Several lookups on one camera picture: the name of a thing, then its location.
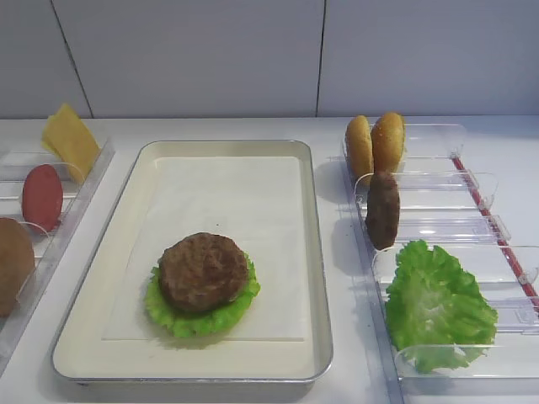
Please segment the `lettuce leaf on tray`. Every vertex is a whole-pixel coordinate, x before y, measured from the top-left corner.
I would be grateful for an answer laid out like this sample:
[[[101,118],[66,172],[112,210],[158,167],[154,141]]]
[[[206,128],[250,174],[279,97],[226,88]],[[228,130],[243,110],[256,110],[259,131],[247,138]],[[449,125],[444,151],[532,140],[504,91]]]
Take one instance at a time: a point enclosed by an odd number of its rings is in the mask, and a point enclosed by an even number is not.
[[[195,313],[175,309],[165,300],[158,282],[160,269],[154,266],[143,299],[149,318],[176,338],[202,338],[228,332],[239,323],[261,289],[253,261],[246,252],[243,256],[248,282],[238,297],[216,309]]]

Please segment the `red tomato slice in rack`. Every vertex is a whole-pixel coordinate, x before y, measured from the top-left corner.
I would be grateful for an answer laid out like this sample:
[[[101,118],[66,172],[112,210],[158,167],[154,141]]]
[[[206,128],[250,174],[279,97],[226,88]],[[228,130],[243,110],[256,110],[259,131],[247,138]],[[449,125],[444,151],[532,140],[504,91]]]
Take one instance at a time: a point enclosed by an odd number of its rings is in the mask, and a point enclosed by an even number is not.
[[[22,214],[44,231],[58,224],[63,203],[63,188],[57,171],[50,164],[34,167],[27,175],[22,192]]]

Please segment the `clear acrylic left rack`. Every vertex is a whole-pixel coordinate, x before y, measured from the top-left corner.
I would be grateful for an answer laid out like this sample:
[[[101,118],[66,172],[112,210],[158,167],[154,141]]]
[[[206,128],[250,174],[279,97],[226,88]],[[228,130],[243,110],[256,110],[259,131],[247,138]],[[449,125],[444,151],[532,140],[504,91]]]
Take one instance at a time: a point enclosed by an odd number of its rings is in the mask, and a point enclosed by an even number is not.
[[[1,320],[2,369],[11,359],[114,154],[112,142],[107,140],[100,147],[100,153],[87,179],[79,185],[72,180],[68,164],[51,154],[29,151],[1,152],[1,216],[20,223],[29,233],[35,253],[34,272],[16,295],[12,313]],[[59,224],[49,232],[25,221],[22,214],[24,180],[33,168],[43,164],[49,164],[56,170],[63,188]]]

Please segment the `cream metal tray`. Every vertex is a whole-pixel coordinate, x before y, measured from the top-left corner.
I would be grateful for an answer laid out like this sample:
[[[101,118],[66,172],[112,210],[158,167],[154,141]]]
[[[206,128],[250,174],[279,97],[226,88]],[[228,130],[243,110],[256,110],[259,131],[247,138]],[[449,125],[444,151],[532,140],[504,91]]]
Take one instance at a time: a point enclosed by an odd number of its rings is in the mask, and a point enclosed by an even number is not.
[[[199,232],[254,265],[230,330],[188,332],[157,289],[164,251]],[[309,147],[300,141],[144,146],[51,354],[76,382],[308,384],[333,358]]]

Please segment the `clear acrylic right rack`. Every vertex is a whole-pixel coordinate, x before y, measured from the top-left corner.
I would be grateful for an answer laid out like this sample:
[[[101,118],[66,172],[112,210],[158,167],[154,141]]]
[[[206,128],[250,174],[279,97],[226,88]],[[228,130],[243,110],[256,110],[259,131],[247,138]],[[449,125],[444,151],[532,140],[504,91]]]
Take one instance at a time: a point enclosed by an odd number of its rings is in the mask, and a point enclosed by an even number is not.
[[[464,172],[456,170],[451,160],[455,155],[462,160],[466,130],[456,124],[434,123],[409,124],[405,131],[404,153],[395,175],[400,193],[398,234],[394,244],[383,250],[375,249],[367,234],[365,180],[353,174],[346,150],[339,156],[376,333],[376,367],[384,377],[387,399],[391,403],[478,403],[490,397],[534,402],[538,398],[538,313],[475,205]],[[466,170],[490,210],[498,189],[496,176]],[[504,222],[491,214],[538,294],[537,247],[513,244]],[[486,345],[482,356],[465,368],[419,373],[387,333],[385,303],[397,269],[396,256],[416,240],[442,247],[456,257],[498,312],[494,343]]]

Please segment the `bun in rack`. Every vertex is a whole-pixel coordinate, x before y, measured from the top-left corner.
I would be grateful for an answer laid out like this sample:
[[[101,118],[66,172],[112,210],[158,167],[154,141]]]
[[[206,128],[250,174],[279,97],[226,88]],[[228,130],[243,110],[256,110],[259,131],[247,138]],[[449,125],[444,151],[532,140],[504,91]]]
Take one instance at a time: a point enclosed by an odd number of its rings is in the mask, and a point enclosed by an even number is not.
[[[402,115],[387,112],[371,129],[374,171],[395,173],[401,162],[405,143],[405,124]]]
[[[371,127],[364,115],[357,115],[347,125],[345,147],[350,167],[356,178],[372,173],[374,161],[371,143]]]

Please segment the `left bun in right rack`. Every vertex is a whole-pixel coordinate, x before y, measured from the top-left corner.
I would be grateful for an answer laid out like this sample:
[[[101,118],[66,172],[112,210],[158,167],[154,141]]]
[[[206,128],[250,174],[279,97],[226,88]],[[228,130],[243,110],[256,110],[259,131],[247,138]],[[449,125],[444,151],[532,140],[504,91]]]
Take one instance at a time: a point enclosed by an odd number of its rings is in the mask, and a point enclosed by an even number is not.
[[[345,147],[350,167],[356,178],[372,173],[374,161],[371,143],[371,127],[364,115],[357,115],[347,125]]]

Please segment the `clear acrylic rack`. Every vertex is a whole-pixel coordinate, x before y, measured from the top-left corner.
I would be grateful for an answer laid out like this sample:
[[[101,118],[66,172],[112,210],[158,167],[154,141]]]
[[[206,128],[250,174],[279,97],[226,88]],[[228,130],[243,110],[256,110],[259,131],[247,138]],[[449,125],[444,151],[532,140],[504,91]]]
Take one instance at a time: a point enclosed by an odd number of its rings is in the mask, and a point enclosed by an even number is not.
[[[79,185],[72,180],[68,164],[51,154],[29,151],[1,152],[1,216],[20,223],[29,233],[35,253],[34,272],[16,295],[12,313],[1,320],[2,369],[11,359],[114,154],[112,142],[107,140],[100,147],[100,153],[87,179]],[[24,180],[33,168],[43,164],[49,164],[56,170],[63,188],[59,224],[49,232],[25,221],[22,214]]]
[[[384,377],[387,399],[391,403],[478,403],[490,397],[534,402],[538,398],[538,313],[475,205],[464,172],[456,170],[451,160],[455,155],[462,160],[466,130],[456,124],[434,123],[409,124],[405,131],[404,153],[395,175],[400,193],[398,234],[394,244],[383,250],[375,249],[367,234],[365,180],[353,174],[346,150],[339,156],[376,333],[376,367]],[[490,210],[498,189],[496,176],[466,170]],[[538,294],[537,247],[513,244],[504,222],[491,214]],[[465,368],[419,373],[387,333],[385,303],[397,269],[396,256],[416,240],[442,247],[456,257],[498,312],[494,343],[486,345],[482,356]]]

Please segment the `green lettuce leaf in rack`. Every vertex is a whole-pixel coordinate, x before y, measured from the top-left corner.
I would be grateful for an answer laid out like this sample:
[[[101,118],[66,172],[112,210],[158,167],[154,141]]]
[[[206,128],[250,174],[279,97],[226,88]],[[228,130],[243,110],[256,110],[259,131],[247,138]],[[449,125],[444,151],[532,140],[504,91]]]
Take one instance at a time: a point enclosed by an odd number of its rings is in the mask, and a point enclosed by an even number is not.
[[[396,264],[385,309],[398,352],[422,374],[465,368],[482,356],[494,343],[499,317],[474,275],[445,249],[423,240],[401,248]]]

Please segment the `yellow cheese slices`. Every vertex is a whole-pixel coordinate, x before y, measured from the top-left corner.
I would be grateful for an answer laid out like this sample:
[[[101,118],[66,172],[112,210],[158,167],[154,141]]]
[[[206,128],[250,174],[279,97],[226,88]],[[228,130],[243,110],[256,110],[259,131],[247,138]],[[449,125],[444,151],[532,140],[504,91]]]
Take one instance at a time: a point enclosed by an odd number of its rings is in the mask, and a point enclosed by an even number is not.
[[[62,104],[48,117],[41,144],[68,164],[68,171],[78,184],[84,183],[100,153],[93,134],[69,104]]]

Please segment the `brown bun half left rack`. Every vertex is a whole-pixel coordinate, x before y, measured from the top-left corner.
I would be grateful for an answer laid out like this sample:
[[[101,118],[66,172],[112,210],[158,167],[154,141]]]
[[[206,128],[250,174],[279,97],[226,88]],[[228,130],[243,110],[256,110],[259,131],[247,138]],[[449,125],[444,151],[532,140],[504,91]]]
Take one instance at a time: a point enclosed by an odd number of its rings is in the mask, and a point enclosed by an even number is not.
[[[15,307],[16,298],[35,269],[35,256],[28,232],[14,219],[1,218],[1,317]]]

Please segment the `brown meat patty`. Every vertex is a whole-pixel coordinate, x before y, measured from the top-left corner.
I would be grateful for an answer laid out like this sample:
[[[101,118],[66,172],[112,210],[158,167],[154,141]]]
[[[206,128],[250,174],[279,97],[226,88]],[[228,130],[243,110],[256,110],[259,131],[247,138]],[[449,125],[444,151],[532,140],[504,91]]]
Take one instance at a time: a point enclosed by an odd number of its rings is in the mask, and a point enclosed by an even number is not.
[[[375,249],[394,244],[399,216],[400,196],[394,175],[387,171],[374,173],[367,196],[366,228]]]
[[[248,282],[243,251],[229,237],[198,232],[164,250],[158,283],[175,309],[202,312],[235,300]]]

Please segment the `red strip on rack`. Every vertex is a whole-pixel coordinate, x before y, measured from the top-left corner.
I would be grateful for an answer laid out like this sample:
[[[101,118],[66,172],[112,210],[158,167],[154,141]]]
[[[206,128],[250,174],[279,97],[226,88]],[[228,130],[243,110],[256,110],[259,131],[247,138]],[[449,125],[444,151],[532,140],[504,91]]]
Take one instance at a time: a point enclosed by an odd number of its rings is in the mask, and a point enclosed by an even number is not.
[[[512,247],[509,245],[507,237],[504,235],[502,226],[499,224],[498,220],[494,218],[491,214],[487,203],[483,201],[483,197],[480,194],[477,186],[474,186],[472,183],[472,175],[467,172],[462,160],[457,155],[451,156],[451,160],[455,166],[455,169],[458,171],[464,172],[465,182],[468,186],[468,191],[472,196],[472,199],[477,206],[480,214],[486,218],[491,232],[494,234],[497,244],[500,246],[501,251],[510,266],[516,280],[520,284],[525,295],[531,299],[532,307],[536,313],[538,313],[538,294],[534,287],[532,286],[530,280],[527,278],[524,269],[522,268],[518,258],[516,257]]]

